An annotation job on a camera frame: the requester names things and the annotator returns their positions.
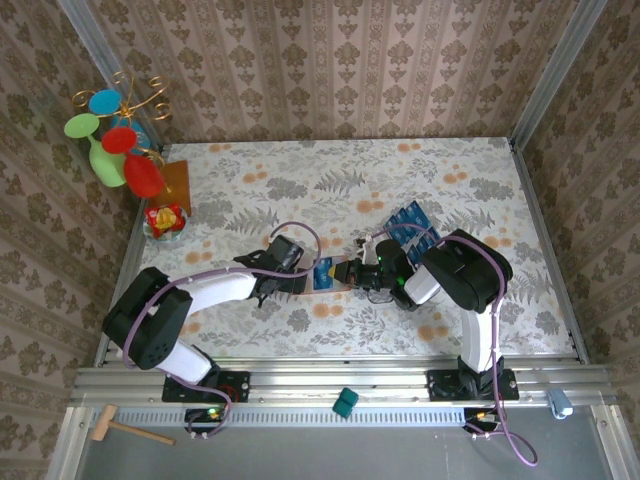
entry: snack bag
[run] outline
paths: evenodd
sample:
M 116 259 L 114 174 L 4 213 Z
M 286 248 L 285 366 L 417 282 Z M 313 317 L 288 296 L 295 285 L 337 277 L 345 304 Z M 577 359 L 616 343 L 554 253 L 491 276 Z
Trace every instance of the snack bag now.
M 158 208 L 147 208 L 144 213 L 154 238 L 161 237 L 167 230 L 180 231 L 184 228 L 184 218 L 182 218 L 180 205 L 177 203 Z

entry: wooden board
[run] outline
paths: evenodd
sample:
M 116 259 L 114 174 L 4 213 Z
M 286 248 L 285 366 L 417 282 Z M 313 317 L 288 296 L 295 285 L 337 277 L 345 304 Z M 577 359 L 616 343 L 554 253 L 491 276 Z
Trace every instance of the wooden board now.
M 191 193 L 189 191 L 189 167 L 186 160 L 167 163 L 162 169 L 167 186 L 171 193 L 165 188 L 153 198 L 149 199 L 149 207 L 156 208 L 162 205 L 177 203 L 185 209 L 188 216 L 191 216 Z

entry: green cube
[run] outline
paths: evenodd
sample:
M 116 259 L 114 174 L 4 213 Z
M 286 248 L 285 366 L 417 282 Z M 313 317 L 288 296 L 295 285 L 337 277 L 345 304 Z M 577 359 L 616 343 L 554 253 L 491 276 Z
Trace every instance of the green cube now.
M 333 405 L 333 411 L 344 418 L 349 418 L 351 410 L 358 403 L 358 394 L 348 388 L 343 388 L 336 403 Z
M 343 388 L 339 398 L 352 407 L 355 407 L 356 403 L 358 403 L 358 394 L 349 388 Z
M 344 400 L 338 399 L 336 403 L 333 405 L 332 410 L 336 412 L 338 415 L 340 415 L 341 417 L 349 418 L 349 415 L 351 415 L 351 410 L 353 410 L 353 406 L 349 405 Z

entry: gray floor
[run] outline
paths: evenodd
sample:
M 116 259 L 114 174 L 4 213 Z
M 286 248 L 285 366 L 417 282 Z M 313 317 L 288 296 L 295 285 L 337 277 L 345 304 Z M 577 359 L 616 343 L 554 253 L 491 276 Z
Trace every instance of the gray floor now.
M 502 439 L 476 440 L 461 429 L 230 428 L 210 441 L 155 429 L 175 447 L 117 430 L 85 448 L 82 480 L 606 480 L 587 411 L 563 421 L 542 409 L 509 412 L 510 427 L 537 449 L 540 465 L 520 465 Z

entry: cable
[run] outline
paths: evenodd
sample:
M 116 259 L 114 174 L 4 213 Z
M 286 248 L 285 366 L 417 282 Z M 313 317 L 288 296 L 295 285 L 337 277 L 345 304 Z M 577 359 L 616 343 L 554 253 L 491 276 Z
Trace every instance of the cable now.
M 504 298 L 504 294 L 507 291 L 507 280 L 504 276 L 504 273 L 502 272 L 502 269 L 500 268 L 498 263 L 493 259 L 491 255 L 489 255 L 486 251 L 484 251 L 482 248 L 480 248 L 478 245 L 471 242 L 470 240 L 467 240 L 466 238 L 458 237 L 456 235 L 449 235 L 444 238 L 441 238 L 440 240 L 436 240 L 435 237 L 431 235 L 431 233 L 427 231 L 426 228 L 420 225 L 412 224 L 412 223 L 400 223 L 397 225 L 391 225 L 388 228 L 385 228 L 384 230 L 376 233 L 375 235 L 372 235 L 371 238 L 376 238 L 380 235 L 383 235 L 385 233 L 390 232 L 391 230 L 395 230 L 396 228 L 400 228 L 400 227 L 410 227 L 410 228 L 414 228 L 427 233 L 427 235 L 429 235 L 431 239 L 435 241 L 434 247 L 437 247 L 439 244 L 445 243 L 445 242 L 457 242 L 457 243 L 466 245 L 467 247 L 471 248 L 472 250 L 475 250 L 482 257 L 484 257 L 484 259 L 487 260 L 487 262 L 489 262 L 489 265 L 493 267 L 496 274 L 498 275 L 500 288 L 498 290 L 498 296 L 495 298 L 495 300 L 491 304 L 491 365 L 492 365 L 492 376 L 493 376 L 492 378 L 493 398 L 494 398 L 494 401 L 496 402 L 495 409 L 498 413 L 498 418 L 500 418 L 500 424 L 502 429 L 493 433 L 497 435 L 504 435 L 507 438 L 507 441 L 509 442 L 511 449 L 516 454 L 516 456 L 520 459 L 520 461 L 529 467 L 535 467 L 536 465 L 538 465 L 538 454 L 536 453 L 533 446 L 529 442 L 527 442 L 523 437 L 521 437 L 516 433 L 509 432 L 509 429 L 507 427 L 506 413 L 504 411 L 504 406 L 500 402 L 500 392 L 498 391 L 498 359 L 496 358 L 496 350 L 498 348 L 498 313 L 500 311 L 500 306 L 502 304 L 502 299 Z M 516 446 L 512 437 L 518 438 L 527 446 L 527 448 L 529 448 L 529 450 L 533 454 L 533 460 L 530 461 L 527 458 L 525 458 L 525 456 L 522 454 L 520 449 Z
M 374 239 L 376 237 L 379 237 L 380 235 L 384 235 L 385 233 L 389 233 L 392 230 L 395 230 L 397 228 L 404 228 L 404 227 L 409 227 L 409 228 L 413 228 L 415 230 L 419 230 L 421 232 L 424 232 L 428 235 L 428 237 L 433 240 L 433 242 L 435 244 L 437 244 L 438 242 L 442 241 L 442 240 L 438 240 L 436 237 L 433 236 L 433 233 L 431 233 L 428 229 L 420 226 L 420 225 L 416 225 L 415 223 L 396 223 L 395 225 L 391 225 L 381 231 L 379 231 L 378 233 L 371 235 L 371 239 Z
M 185 283 L 191 283 L 193 281 L 203 280 L 205 278 L 210 278 L 210 277 L 216 277 L 218 275 L 226 275 L 226 274 L 229 274 L 229 273 L 258 273 L 258 274 L 261 274 L 261 275 L 268 275 L 268 276 L 276 277 L 276 278 L 298 278 L 298 277 L 304 277 L 304 276 L 308 275 L 309 273 L 313 272 L 313 270 L 320 263 L 320 258 L 321 258 L 321 255 L 322 255 L 322 247 L 321 247 L 320 237 L 315 232 L 315 230 L 313 230 L 307 224 L 302 223 L 302 222 L 295 222 L 295 221 L 281 223 L 280 225 L 278 225 L 271 232 L 269 237 L 273 237 L 280 229 L 282 229 L 283 227 L 286 227 L 288 225 L 296 225 L 298 227 L 302 227 L 305 230 L 307 230 L 309 233 L 311 233 L 311 235 L 313 235 L 313 238 L 316 241 L 318 252 L 316 254 L 316 258 L 313 261 L 313 264 L 311 265 L 311 267 L 309 267 L 306 270 L 301 270 L 300 272 L 297 272 L 297 273 L 272 272 L 271 270 L 263 270 L 261 268 L 246 268 L 246 267 L 217 268 L 217 269 L 214 269 L 214 270 L 208 270 L 206 272 L 197 273 L 195 275 L 191 275 L 191 276 L 188 276 L 188 277 L 179 278 L 177 280 L 174 280 L 172 282 L 167 283 L 164 287 L 162 287 L 160 290 L 158 290 L 151 297 L 151 299 L 144 305 L 144 307 L 142 308 L 142 310 L 140 310 L 140 313 L 136 317 L 135 321 L 133 322 L 133 325 L 131 325 L 131 329 L 129 329 L 129 333 L 127 334 L 127 338 L 126 338 L 126 340 L 124 342 L 124 346 L 122 348 L 122 360 L 124 361 L 125 366 L 127 368 L 129 368 L 129 369 L 135 368 L 135 365 L 133 363 L 131 363 L 131 361 L 129 359 L 129 350 L 131 348 L 131 343 L 133 342 L 133 338 L 135 337 L 136 333 L 138 332 L 138 329 L 140 328 L 140 325 L 142 324 L 143 320 L 145 319 L 145 317 L 146 317 L 147 313 L 149 312 L 149 310 L 151 309 L 151 307 L 153 307 L 156 304 L 156 302 L 162 297 L 162 295 L 164 295 L 165 292 L 167 292 L 169 289 L 171 289 L 173 287 L 177 287 L 179 285 L 184 285 Z M 209 435 L 210 436 L 216 435 L 220 431 L 222 426 L 226 423 L 227 418 L 229 417 L 229 412 L 231 411 L 232 401 L 229 398 L 229 395 L 227 395 L 226 393 L 224 393 L 224 392 L 222 392 L 220 390 L 217 390 L 215 388 L 201 387 L 199 385 L 194 385 L 194 384 L 189 383 L 189 382 L 187 382 L 186 380 L 184 380 L 184 379 L 182 379 L 180 377 L 177 377 L 175 375 L 170 374 L 169 372 L 164 371 L 164 373 L 169 375 L 173 380 L 175 380 L 177 383 L 179 383 L 183 387 L 189 388 L 191 390 L 196 390 L 196 391 L 199 391 L 199 392 L 214 393 L 214 394 L 216 394 L 216 395 L 218 395 L 218 396 L 220 396 L 220 397 L 222 397 L 224 399 L 224 401 L 225 401 L 225 415 L 222 418 L 222 420 L 220 421 L 220 423 L 208 434 L 208 436 L 206 438 L 210 438 Z
M 505 437 L 507 437 L 507 439 L 510 439 L 511 437 L 517 438 L 522 443 L 524 443 L 525 446 L 529 449 L 529 451 L 533 454 L 533 460 L 531 462 L 529 462 L 527 460 L 528 463 L 525 463 L 524 461 L 523 461 L 523 463 L 525 465 L 529 466 L 529 467 L 535 467 L 536 465 L 538 465 L 538 454 L 536 453 L 536 450 L 533 448 L 533 445 L 531 445 L 527 441 L 527 439 L 524 438 L 522 435 L 518 435 L 517 433 L 514 433 L 514 432 L 506 432 L 505 430 L 494 430 L 493 432 L 485 432 L 485 431 L 481 430 L 480 428 L 476 427 L 472 423 L 467 423 L 465 426 L 470 428 L 471 430 L 477 432 L 478 435 L 483 435 L 483 436 L 485 436 L 487 438 L 494 437 L 494 436 L 499 436 L 499 435 L 504 435 Z M 512 447 L 512 448 L 514 448 L 514 451 L 516 453 L 519 452 L 519 450 L 517 450 L 516 447 Z

